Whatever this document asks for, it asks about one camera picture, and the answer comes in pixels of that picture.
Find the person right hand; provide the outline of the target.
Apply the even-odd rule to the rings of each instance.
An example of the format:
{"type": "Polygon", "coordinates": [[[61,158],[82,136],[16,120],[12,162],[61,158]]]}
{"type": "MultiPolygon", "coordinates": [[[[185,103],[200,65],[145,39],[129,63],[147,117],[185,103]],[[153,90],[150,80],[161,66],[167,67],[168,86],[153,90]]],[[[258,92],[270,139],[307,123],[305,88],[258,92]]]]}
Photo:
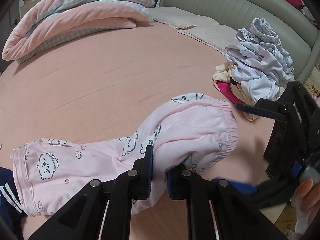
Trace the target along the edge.
{"type": "Polygon", "coordinates": [[[308,213],[308,223],[311,223],[319,211],[320,189],[319,183],[314,185],[308,178],[300,183],[297,189],[298,209],[303,214],[308,213]]]}

